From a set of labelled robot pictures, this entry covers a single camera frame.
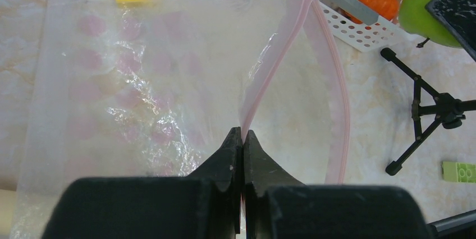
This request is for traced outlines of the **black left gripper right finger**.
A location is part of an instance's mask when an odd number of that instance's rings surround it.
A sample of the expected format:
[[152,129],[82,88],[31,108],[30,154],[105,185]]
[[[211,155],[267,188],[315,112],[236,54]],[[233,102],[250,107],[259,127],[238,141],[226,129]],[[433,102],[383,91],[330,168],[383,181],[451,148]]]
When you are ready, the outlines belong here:
[[262,148],[254,131],[249,130],[243,145],[244,189],[247,238],[277,238],[273,230],[273,207],[267,190],[275,186],[302,186]]

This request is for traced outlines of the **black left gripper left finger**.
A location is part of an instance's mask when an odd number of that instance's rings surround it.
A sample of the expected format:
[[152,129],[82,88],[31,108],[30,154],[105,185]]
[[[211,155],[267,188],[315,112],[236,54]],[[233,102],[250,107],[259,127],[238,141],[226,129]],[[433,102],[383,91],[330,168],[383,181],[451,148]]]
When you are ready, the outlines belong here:
[[240,233],[241,187],[243,179],[243,147],[241,128],[233,127],[222,145],[187,178],[205,180],[211,191],[204,209],[207,235]]

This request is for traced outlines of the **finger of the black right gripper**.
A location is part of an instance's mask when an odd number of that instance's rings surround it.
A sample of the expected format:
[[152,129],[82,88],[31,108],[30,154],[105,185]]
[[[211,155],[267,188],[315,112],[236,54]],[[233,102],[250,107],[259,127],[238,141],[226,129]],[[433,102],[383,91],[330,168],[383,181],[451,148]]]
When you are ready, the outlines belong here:
[[425,9],[475,59],[475,0],[431,0]]

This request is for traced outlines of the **clear zip top bag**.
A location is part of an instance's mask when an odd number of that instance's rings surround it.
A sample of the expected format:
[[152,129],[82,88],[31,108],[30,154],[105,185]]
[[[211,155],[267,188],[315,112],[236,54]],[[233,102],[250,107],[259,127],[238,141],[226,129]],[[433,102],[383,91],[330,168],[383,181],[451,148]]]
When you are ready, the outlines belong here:
[[81,177],[185,176],[232,127],[339,184],[349,117],[319,0],[47,0],[11,238]]

